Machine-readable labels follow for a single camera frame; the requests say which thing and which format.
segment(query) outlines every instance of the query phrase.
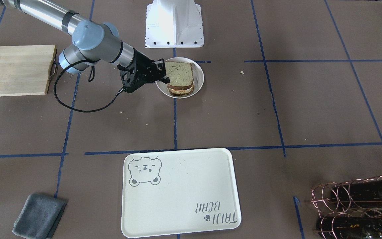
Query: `white plate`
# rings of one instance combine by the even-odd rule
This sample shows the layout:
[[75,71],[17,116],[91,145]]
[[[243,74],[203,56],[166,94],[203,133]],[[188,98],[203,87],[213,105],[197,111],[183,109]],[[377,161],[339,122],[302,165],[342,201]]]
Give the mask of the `white plate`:
[[191,94],[187,94],[184,96],[173,96],[169,93],[169,90],[165,83],[161,81],[156,81],[156,85],[159,88],[159,90],[163,92],[165,95],[172,98],[176,98],[176,99],[188,98],[193,96],[194,94],[197,94],[197,92],[201,89],[204,83],[204,73],[201,67],[195,61],[188,58],[184,58],[184,57],[174,57],[174,58],[167,59],[166,61],[191,63],[193,76],[194,76],[194,91]]
[[234,166],[227,149],[126,157],[121,219],[125,236],[234,229],[240,223]]

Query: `gray towel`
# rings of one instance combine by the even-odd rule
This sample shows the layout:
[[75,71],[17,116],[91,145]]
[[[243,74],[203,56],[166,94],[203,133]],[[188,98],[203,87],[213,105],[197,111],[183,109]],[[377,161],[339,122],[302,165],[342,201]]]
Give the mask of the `gray towel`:
[[66,202],[40,194],[29,195],[13,233],[27,239],[51,238],[63,215]]

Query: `bread slice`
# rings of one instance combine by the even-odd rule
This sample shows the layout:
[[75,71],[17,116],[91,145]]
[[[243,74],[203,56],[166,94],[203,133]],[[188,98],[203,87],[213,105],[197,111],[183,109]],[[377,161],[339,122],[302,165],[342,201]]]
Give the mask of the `bread slice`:
[[189,90],[194,85],[191,63],[165,62],[166,74],[170,78],[167,87],[173,90]]
[[168,88],[168,90],[169,90],[169,93],[173,96],[182,96],[182,95],[191,94],[194,91],[194,83],[192,83],[191,88],[187,90],[175,90],[171,88]]

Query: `white bracket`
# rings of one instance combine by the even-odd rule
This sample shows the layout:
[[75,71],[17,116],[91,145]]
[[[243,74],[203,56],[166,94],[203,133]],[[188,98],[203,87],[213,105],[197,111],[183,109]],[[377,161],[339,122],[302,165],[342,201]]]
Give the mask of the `white bracket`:
[[204,45],[201,7],[194,0],[153,0],[145,23],[145,47]]

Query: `wine bottle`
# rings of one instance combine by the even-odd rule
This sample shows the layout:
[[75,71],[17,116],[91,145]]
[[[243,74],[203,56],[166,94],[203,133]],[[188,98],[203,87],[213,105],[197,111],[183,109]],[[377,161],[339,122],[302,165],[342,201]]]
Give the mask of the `wine bottle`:
[[353,183],[350,185],[343,185],[342,187],[335,187],[333,189],[333,192],[331,192],[332,202],[337,202],[338,196],[342,205],[349,205],[350,194],[352,199],[350,207],[382,208],[382,180]]
[[327,239],[382,239],[381,219],[328,216],[318,219],[316,229]]

